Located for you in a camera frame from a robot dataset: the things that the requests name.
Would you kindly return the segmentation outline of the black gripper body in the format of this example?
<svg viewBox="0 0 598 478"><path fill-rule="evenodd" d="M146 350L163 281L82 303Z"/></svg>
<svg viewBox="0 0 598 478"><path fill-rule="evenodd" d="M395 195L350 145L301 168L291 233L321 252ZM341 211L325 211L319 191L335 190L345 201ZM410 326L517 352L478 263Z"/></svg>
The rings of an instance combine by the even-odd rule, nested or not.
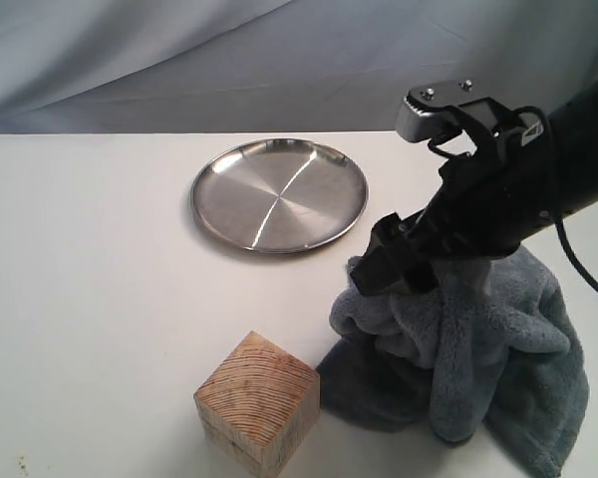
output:
<svg viewBox="0 0 598 478"><path fill-rule="evenodd" d="M537 232L598 202L598 107L563 107L504 140L483 171L448 161L443 184L410 220L408 237L430 259L500 258Z"/></svg>

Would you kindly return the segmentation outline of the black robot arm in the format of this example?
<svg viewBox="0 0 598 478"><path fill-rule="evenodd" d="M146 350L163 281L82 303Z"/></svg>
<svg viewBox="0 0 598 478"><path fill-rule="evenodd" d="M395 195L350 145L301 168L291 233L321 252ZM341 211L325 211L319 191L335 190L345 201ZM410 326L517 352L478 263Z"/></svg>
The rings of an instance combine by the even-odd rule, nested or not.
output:
<svg viewBox="0 0 598 478"><path fill-rule="evenodd" d="M442 184L424 209L374 225L350 272L365 297L429 292L434 262L507 257L598 202L598 80L551 114L510 109L469 80L419 86L396 130L443 157Z"/></svg>

